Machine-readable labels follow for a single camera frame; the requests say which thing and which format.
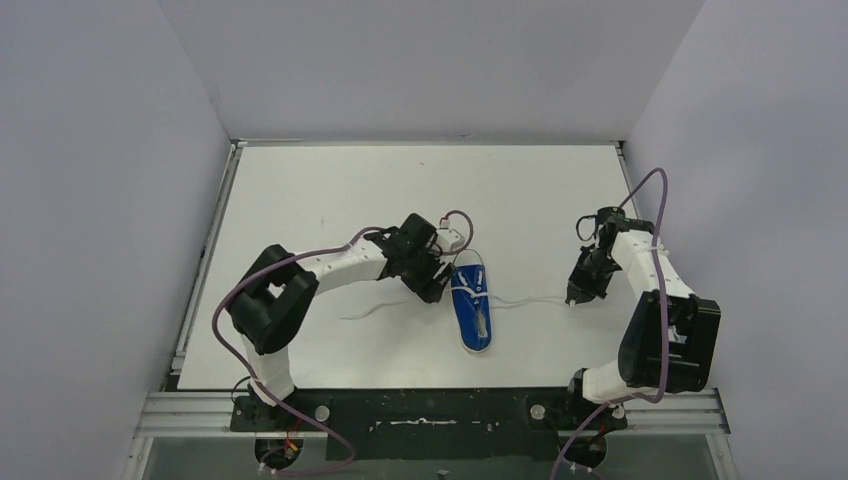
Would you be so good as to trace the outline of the white shoelace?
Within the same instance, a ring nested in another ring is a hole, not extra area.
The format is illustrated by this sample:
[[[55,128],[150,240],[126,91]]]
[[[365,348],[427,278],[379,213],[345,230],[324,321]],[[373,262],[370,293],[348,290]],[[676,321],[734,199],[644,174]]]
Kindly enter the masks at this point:
[[[513,308],[519,308],[519,307],[529,305],[529,304],[533,304],[533,303],[550,303],[550,304],[568,306],[568,303],[562,297],[529,296],[529,297],[521,298],[521,299],[518,299],[518,300],[508,300],[508,299],[505,299],[505,298],[500,297],[498,295],[489,293],[488,291],[483,292],[483,293],[477,293],[474,288],[470,288],[468,285],[463,284],[463,283],[460,283],[460,285],[457,286],[457,287],[449,286],[447,288],[447,292],[449,292],[449,293],[460,292],[460,293],[463,293],[463,294],[469,296],[471,300],[480,300],[480,299],[483,299],[483,298],[486,298],[488,300],[493,300],[495,302],[494,309],[513,309]],[[406,306],[406,305],[411,304],[411,303],[413,303],[413,300],[395,300],[395,301],[383,302],[383,303],[379,303],[379,304],[372,306],[371,308],[369,308],[368,310],[365,310],[362,313],[342,316],[341,320],[361,320],[361,319],[367,318],[368,316],[376,313],[377,311],[379,311],[381,309],[389,308],[389,307]]]

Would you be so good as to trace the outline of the blue canvas sneaker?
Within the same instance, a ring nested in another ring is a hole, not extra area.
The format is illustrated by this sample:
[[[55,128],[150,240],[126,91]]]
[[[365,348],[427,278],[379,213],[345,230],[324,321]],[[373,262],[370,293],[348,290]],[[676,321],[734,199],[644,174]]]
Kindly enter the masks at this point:
[[[486,270],[482,263],[455,268],[450,293],[464,347],[482,353],[492,342],[492,322]]]

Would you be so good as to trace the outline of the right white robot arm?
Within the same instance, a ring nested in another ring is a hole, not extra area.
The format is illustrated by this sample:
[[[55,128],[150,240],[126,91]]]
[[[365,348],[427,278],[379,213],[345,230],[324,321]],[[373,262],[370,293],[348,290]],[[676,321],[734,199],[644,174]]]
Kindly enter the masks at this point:
[[[592,218],[593,242],[580,250],[566,304],[605,298],[618,272],[637,303],[616,357],[576,372],[576,391],[562,400],[564,417],[578,427],[596,420],[602,403],[701,391],[721,320],[717,302],[698,296],[677,274],[653,223],[630,218],[618,207],[604,207]]]

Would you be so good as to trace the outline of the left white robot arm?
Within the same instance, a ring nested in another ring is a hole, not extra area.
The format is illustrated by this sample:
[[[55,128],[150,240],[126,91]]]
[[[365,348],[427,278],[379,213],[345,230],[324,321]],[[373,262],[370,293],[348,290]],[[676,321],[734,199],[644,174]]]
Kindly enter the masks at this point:
[[[259,417],[281,427],[295,416],[288,346],[317,296],[398,278],[423,302],[437,303],[454,272],[447,258],[466,244],[448,219],[433,225],[412,213],[399,226],[366,227],[341,247],[300,254],[279,244],[265,248],[217,309],[229,314],[245,345],[239,359],[247,366]]]

